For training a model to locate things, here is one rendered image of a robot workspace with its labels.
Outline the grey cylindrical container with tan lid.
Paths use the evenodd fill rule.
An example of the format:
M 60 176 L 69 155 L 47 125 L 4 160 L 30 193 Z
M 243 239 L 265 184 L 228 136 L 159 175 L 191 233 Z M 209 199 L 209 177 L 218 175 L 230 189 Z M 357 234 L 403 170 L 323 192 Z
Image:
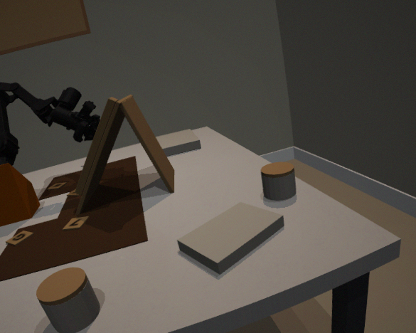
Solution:
M 263 194 L 266 199 L 281 201 L 296 195 L 294 165 L 288 162 L 266 164 L 261 168 Z
M 48 276 L 39 285 L 36 296 L 59 333 L 83 330 L 100 312 L 97 296 L 81 268 L 66 268 Z

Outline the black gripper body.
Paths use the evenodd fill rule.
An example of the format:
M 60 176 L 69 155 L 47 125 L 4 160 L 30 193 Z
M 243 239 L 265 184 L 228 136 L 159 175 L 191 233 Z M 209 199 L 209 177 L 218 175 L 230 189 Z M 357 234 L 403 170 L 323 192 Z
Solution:
M 100 118 L 100 116 L 99 115 L 93 115 L 92 117 L 90 117 L 90 119 L 89 119 L 89 117 L 86 119 L 87 122 L 85 122 L 85 121 L 80 122 L 77 119 L 75 119 L 75 117 L 73 115 L 77 115 L 77 113 L 71 111 L 68 114 L 68 116 L 66 117 L 66 120 L 65 120 L 65 127 L 67 127 L 66 130 L 70 130 L 70 129 L 75 130 L 74 134 L 73 134 L 73 139 L 75 141 L 81 142 L 81 141 L 83 141 L 82 136 L 84 135 L 84 137 L 85 137 L 90 123 L 93 123 L 93 125 L 95 127 L 96 121 L 97 121 L 98 118 Z

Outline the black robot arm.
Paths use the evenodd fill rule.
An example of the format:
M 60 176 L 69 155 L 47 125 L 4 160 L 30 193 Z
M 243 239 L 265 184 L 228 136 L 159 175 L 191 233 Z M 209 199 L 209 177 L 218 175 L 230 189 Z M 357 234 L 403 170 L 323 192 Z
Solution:
M 12 92 L 13 95 L 8 95 L 6 91 Z M 17 138 L 10 133 L 6 110 L 9 103 L 19 98 L 33 110 L 42 122 L 48 123 L 49 127 L 53 122 L 65 126 L 66 117 L 74 110 L 81 97 L 81 93 L 75 88 L 67 88 L 58 100 L 55 97 L 42 100 L 35 98 L 18 83 L 0 83 L 0 165 L 9 163 L 13 166 L 19 149 Z M 97 106 L 90 101 L 85 101 L 82 106 L 81 111 L 76 112 L 77 115 L 73 116 L 80 122 L 87 122 L 86 119 L 88 117 L 90 119 L 90 113 Z

